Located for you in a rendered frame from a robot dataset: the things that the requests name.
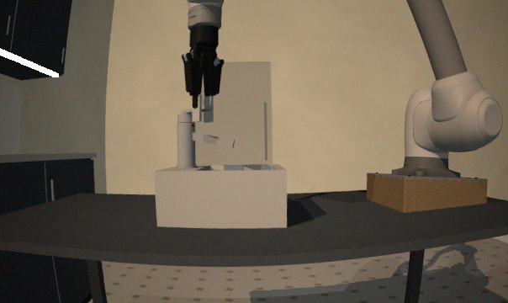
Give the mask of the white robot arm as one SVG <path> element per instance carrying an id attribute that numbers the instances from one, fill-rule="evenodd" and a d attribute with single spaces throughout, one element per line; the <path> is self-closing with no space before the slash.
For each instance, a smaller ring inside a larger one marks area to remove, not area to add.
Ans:
<path id="1" fill-rule="evenodd" d="M 449 152 L 471 152 L 500 133 L 501 108 L 479 78 L 467 71 L 442 0 L 406 0 L 426 48 L 435 81 L 415 90 L 405 111 L 405 161 L 392 174 L 460 178 Z M 188 29 L 221 28 L 224 0 L 187 0 Z"/>

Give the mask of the beige rectangular sink basin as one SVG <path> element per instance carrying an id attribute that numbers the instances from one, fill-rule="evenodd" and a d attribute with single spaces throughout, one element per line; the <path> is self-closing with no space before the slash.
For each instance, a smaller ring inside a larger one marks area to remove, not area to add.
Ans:
<path id="1" fill-rule="evenodd" d="M 154 171 L 157 226 L 287 227 L 287 169 L 280 165 L 184 169 L 188 171 Z"/>

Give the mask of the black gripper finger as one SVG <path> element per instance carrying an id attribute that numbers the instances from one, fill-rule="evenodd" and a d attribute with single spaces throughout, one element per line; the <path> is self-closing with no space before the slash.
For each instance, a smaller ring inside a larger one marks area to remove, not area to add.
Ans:
<path id="1" fill-rule="evenodd" d="M 191 54 L 192 53 L 192 54 Z M 193 96 L 192 122 L 202 121 L 202 81 L 207 52 L 202 52 L 200 65 L 193 62 L 193 50 L 183 54 L 186 91 Z M 196 82 L 196 84 L 195 84 Z"/>
<path id="2" fill-rule="evenodd" d="M 223 64 L 223 59 L 220 60 L 216 57 L 214 60 L 214 54 L 209 54 L 209 67 L 204 68 L 204 105 L 214 106 L 214 96 L 220 92 L 220 78 Z M 204 111 L 204 123 L 208 122 L 214 122 L 213 110 Z"/>

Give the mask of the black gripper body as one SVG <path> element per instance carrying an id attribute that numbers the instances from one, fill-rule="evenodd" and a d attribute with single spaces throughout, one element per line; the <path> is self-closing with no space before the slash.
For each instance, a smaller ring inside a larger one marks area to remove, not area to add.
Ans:
<path id="1" fill-rule="evenodd" d="M 200 65 L 202 52 L 207 52 L 205 67 L 209 67 L 209 54 L 214 53 L 217 57 L 216 48 L 219 44 L 219 29 L 213 25 L 199 25 L 190 29 L 190 47 L 193 50 L 193 62 Z M 190 52 L 189 51 L 189 52 Z"/>

